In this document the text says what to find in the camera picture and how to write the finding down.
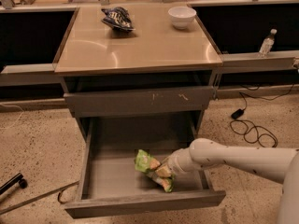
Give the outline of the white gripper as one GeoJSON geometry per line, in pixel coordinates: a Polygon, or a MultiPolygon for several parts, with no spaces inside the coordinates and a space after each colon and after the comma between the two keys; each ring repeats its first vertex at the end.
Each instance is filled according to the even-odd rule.
{"type": "Polygon", "coordinates": [[[194,166],[190,151],[187,148],[182,148],[173,152],[166,159],[166,163],[155,170],[155,174],[162,178],[168,178],[172,174],[183,175],[193,170],[194,166]]]}

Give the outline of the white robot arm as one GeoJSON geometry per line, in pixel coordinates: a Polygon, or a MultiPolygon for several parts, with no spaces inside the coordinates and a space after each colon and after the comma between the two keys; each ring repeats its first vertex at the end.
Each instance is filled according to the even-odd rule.
{"type": "Polygon", "coordinates": [[[283,185],[277,224],[299,224],[299,150],[231,147],[199,138],[168,156],[155,171],[160,177],[182,175],[225,164],[283,185]]]}

